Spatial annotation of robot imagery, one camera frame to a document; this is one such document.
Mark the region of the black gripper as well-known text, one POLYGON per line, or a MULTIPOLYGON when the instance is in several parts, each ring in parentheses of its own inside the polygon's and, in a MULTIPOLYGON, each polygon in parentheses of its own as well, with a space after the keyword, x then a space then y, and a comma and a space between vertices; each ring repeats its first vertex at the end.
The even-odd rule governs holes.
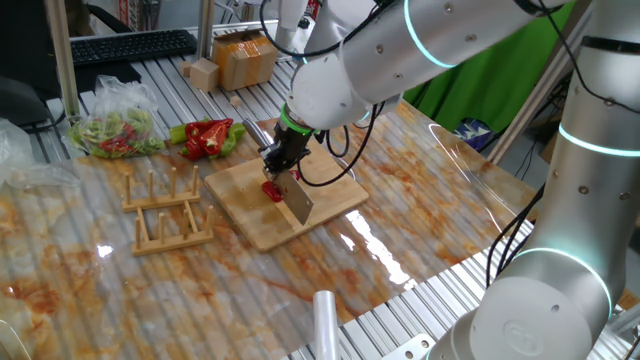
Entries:
POLYGON ((275 144, 262 147, 260 156, 269 176, 277 176, 285 168, 293 176, 301 175, 300 162, 309 151, 307 143, 312 133, 302 134, 292 128, 275 128, 275 144))

